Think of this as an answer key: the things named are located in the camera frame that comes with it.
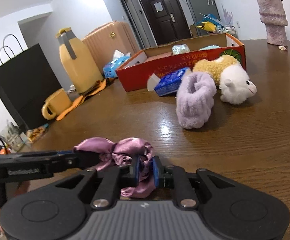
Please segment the purple satin scrunchie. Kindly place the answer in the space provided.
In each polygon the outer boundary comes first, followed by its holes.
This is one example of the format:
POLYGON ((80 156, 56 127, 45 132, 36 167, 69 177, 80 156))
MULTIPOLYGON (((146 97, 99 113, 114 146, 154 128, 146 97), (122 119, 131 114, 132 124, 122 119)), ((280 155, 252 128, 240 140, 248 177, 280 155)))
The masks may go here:
POLYGON ((113 165, 112 152, 115 145, 116 144, 109 139, 93 137, 85 139, 78 145, 74 146, 74 151, 87 152, 96 157, 99 162, 98 164, 93 164, 92 167, 97 171, 100 171, 113 165))
POLYGON ((140 138, 120 140, 115 144, 111 156, 118 166, 131 164, 138 177, 136 187, 121 189, 122 197, 146 198, 155 190, 151 168, 154 148, 148 141, 140 138))

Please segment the snack packet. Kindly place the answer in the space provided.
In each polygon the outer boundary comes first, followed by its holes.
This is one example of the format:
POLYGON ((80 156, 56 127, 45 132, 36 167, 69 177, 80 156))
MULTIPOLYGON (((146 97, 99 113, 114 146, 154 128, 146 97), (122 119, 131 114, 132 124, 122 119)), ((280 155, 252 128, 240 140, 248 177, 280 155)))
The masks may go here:
POLYGON ((44 124, 35 129, 29 129, 26 131, 27 140, 30 143, 36 142, 38 139, 42 137, 42 135, 47 131, 49 124, 44 124))

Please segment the yellow ceramic mug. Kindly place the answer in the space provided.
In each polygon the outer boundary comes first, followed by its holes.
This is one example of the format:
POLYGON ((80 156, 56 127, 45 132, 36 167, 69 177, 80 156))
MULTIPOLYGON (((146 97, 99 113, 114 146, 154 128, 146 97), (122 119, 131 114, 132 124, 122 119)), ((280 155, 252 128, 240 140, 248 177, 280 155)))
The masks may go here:
POLYGON ((42 116, 47 120, 52 120, 63 111, 71 107, 72 101, 63 88, 50 95, 41 109, 42 116))

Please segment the black paper shopping bag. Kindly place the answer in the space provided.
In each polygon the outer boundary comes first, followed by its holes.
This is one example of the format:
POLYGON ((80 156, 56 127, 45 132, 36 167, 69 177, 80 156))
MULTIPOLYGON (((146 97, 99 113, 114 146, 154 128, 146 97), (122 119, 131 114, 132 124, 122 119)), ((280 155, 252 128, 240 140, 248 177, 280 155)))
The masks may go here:
POLYGON ((41 109, 60 88, 39 44, 22 50, 0 66, 0 99, 21 132, 47 123, 41 109))

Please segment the yellow thermos jug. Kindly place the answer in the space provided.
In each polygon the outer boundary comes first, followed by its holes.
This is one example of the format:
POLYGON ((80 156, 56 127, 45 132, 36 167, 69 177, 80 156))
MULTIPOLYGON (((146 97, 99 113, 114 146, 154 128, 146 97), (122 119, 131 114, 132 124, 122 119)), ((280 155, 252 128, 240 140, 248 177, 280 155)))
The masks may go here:
POLYGON ((87 45, 71 28, 60 29, 56 38, 59 42, 60 61, 79 94, 95 87, 97 81, 103 81, 103 76, 87 45))

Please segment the lavender fuzzy headband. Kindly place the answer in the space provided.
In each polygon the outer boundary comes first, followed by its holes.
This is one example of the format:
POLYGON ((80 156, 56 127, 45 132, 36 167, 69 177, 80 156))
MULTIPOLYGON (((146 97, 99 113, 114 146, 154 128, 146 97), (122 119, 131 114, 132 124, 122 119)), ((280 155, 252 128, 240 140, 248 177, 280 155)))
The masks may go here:
POLYGON ((216 85, 205 72, 186 76, 176 94, 176 114, 184 129, 201 128, 211 116, 216 85))

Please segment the small blue tissue packet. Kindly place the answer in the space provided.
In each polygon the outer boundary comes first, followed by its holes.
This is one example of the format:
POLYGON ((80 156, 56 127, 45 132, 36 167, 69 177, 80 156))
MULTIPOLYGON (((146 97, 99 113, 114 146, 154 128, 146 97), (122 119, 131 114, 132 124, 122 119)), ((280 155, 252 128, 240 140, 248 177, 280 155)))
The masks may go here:
POLYGON ((184 77, 191 74, 191 72, 189 67, 185 67, 165 75, 155 86, 155 92, 159 97, 177 92, 184 77))

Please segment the blue tissue pack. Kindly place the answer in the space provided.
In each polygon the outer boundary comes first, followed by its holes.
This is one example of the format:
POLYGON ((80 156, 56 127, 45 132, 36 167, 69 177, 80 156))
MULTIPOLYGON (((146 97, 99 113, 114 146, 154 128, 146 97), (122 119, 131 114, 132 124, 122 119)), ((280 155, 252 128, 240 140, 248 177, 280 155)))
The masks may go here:
POLYGON ((112 60, 103 67, 105 78, 116 78, 116 69, 130 59, 130 52, 124 54, 119 50, 115 50, 112 60))

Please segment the red cardboard box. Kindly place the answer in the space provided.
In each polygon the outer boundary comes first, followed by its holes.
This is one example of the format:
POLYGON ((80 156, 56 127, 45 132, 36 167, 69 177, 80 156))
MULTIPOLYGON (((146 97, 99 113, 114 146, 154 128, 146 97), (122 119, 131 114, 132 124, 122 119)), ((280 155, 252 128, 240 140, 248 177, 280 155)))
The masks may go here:
POLYGON ((200 60, 212 61, 226 54, 234 56, 246 69, 244 44, 230 34, 213 34, 141 50, 116 69, 116 74, 124 90, 130 92, 145 89, 152 74, 163 77, 184 67, 193 68, 200 60), (181 44, 187 44, 191 52, 172 55, 172 47, 181 44), (209 45, 218 45, 220 48, 200 50, 209 45))

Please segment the yellow white plush alpaca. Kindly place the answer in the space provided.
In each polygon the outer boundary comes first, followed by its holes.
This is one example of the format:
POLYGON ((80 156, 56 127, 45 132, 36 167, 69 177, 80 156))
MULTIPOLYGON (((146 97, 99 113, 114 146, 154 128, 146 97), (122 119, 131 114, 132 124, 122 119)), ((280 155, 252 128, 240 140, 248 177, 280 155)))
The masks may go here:
POLYGON ((198 61, 194 72, 209 74, 221 90, 221 101, 240 105, 257 93, 257 87, 251 82, 240 62, 230 55, 222 55, 216 60, 198 61))

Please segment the pink ribbed suitcase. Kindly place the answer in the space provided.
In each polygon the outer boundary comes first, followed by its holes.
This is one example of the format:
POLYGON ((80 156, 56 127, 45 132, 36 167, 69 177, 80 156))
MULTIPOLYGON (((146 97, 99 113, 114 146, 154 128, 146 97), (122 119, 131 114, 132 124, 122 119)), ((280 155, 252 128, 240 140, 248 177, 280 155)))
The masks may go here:
POLYGON ((82 42, 89 49, 101 74, 103 67, 112 61, 116 50, 123 54, 130 53, 131 56, 140 51, 130 25, 125 22, 104 24, 86 35, 82 42))

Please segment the dark brown entrance door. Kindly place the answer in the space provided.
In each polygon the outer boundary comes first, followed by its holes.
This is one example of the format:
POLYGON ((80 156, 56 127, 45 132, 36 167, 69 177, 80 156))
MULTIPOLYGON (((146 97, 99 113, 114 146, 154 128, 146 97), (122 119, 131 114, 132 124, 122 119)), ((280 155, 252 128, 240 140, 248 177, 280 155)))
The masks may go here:
POLYGON ((179 0, 139 0, 157 45, 191 38, 179 0))

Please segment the pink textured vase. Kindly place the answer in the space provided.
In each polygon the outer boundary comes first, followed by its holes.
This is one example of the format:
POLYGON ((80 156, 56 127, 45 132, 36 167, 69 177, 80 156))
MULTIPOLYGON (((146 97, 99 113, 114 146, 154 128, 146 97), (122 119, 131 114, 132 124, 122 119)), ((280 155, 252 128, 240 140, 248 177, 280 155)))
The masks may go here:
POLYGON ((285 27, 288 25, 282 0, 257 0, 260 20, 265 24, 266 40, 276 46, 287 45, 285 27))

